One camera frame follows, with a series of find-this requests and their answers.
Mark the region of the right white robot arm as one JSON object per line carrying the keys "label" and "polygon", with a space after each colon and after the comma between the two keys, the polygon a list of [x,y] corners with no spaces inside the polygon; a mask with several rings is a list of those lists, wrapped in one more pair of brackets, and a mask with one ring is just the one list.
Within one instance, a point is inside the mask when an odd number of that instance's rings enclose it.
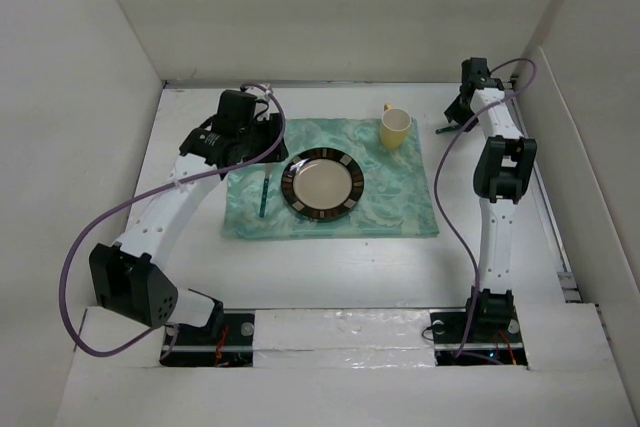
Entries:
{"label": "right white robot arm", "polygon": [[516,126],[504,86],[492,76],[486,59],[471,57],[461,68],[459,95],[445,118],[464,132],[478,126],[485,137],[472,179],[482,221],[478,279],[462,316],[465,334],[479,342],[507,329],[514,316],[513,220],[529,187],[537,143]]}

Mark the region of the dark round plate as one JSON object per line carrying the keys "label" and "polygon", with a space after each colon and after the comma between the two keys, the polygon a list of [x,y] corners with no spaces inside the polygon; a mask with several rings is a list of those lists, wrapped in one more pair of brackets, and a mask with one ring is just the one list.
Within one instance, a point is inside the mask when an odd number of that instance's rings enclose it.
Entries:
{"label": "dark round plate", "polygon": [[329,222],[350,213],[365,186],[363,170],[349,154],[317,147],[295,155],[281,175],[285,203],[297,215]]}

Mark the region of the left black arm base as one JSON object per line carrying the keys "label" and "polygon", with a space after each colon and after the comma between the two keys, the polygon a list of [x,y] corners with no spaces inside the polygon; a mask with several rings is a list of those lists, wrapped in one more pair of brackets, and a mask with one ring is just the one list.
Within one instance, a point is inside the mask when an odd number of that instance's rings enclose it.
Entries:
{"label": "left black arm base", "polygon": [[167,327],[159,362],[165,367],[245,368],[253,366],[254,310],[224,312],[214,337],[195,327]]}

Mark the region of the fork with green handle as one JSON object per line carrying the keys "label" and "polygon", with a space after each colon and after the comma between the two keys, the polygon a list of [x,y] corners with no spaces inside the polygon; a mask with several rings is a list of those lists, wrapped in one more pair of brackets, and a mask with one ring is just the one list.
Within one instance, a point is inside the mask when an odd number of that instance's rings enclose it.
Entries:
{"label": "fork with green handle", "polygon": [[260,208],[259,208],[259,217],[260,218],[264,218],[265,217],[266,205],[267,205],[267,199],[268,199],[268,192],[269,192],[270,176],[271,176],[271,172],[273,170],[273,167],[274,167],[274,165],[272,163],[268,163],[268,164],[265,165],[265,168],[264,168],[264,179],[263,179],[263,184],[262,184]]}

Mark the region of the yellow mug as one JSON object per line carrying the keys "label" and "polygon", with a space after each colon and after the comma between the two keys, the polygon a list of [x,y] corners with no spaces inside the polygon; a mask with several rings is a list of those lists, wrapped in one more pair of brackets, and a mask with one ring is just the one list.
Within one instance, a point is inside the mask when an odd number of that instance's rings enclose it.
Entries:
{"label": "yellow mug", "polygon": [[408,112],[390,103],[383,107],[380,124],[380,141],[387,149],[397,149],[406,140],[412,125]]}

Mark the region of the knife with green handle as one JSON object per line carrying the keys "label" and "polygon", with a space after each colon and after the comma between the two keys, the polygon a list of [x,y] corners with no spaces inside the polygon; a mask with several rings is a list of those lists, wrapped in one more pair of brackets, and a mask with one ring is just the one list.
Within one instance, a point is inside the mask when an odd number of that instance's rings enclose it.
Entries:
{"label": "knife with green handle", "polygon": [[448,125],[446,127],[441,127],[435,130],[435,134],[436,135],[442,135],[445,133],[450,133],[450,132],[455,132],[460,130],[461,126],[460,125]]}

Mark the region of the green patterned cloth placemat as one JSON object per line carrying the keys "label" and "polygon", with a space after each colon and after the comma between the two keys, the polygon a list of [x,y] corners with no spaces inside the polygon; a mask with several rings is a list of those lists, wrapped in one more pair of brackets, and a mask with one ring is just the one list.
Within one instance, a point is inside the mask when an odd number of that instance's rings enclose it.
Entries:
{"label": "green patterned cloth placemat", "polygon": [[419,134],[411,126],[396,150],[379,139],[381,121],[369,119],[290,119],[285,145],[294,157],[315,147],[331,147],[353,156],[364,173],[364,193],[356,206],[332,221],[298,215],[287,205],[280,181],[286,166],[276,165],[269,179],[265,215],[259,216],[264,167],[252,165],[227,175],[225,238],[436,237],[439,227],[422,162]]}

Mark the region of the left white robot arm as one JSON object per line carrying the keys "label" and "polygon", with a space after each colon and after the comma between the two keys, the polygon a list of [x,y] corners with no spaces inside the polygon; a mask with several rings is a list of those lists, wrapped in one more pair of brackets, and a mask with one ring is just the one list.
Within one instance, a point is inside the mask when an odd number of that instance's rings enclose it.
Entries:
{"label": "left white robot arm", "polygon": [[285,121],[272,89],[248,83],[227,89],[214,115],[181,143],[168,180],[153,193],[136,221],[111,245],[98,244],[89,264],[98,304],[149,328],[188,326],[201,343],[222,334],[222,304],[178,288],[164,270],[178,238],[206,196],[227,173],[254,163],[282,160]]}

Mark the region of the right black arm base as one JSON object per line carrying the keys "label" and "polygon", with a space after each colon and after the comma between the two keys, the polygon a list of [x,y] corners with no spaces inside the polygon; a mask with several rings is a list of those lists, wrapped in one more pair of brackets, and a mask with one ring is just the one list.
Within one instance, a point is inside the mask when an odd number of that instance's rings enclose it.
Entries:
{"label": "right black arm base", "polygon": [[528,365],[516,313],[505,327],[490,327],[487,333],[470,330],[457,355],[466,323],[464,308],[429,310],[429,324],[422,329],[421,336],[433,347],[437,367]]}

